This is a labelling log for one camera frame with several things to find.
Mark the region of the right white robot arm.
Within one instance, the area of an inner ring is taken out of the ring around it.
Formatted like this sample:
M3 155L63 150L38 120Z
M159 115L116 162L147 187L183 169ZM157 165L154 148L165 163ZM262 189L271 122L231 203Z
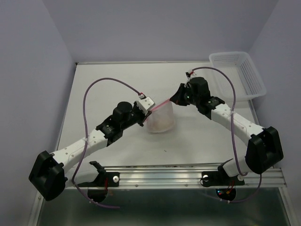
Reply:
M262 174L283 159L278 131L254 124L234 112L223 100L210 94L204 78L180 84L170 101L180 106L196 106L199 113L228 129L232 139L238 137L246 145L245 156L234 155L219 166L216 178L220 183L226 184L239 174Z

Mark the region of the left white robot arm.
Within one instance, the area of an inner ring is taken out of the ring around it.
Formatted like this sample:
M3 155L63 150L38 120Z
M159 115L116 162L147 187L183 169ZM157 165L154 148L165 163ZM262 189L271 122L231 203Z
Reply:
M127 128L135 124L143 126L154 105L149 97L134 104L118 103L112 115L86 137L61 150L41 152L30 172L29 181L46 201L55 199L66 187L73 185L72 179L67 177L73 166L79 166L85 157L116 142Z

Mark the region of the white mesh laundry bag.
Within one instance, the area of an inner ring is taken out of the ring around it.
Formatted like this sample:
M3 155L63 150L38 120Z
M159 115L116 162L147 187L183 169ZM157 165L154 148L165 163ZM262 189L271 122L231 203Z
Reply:
M156 105L151 112L145 122L149 133L167 132L175 126L173 104L169 99Z

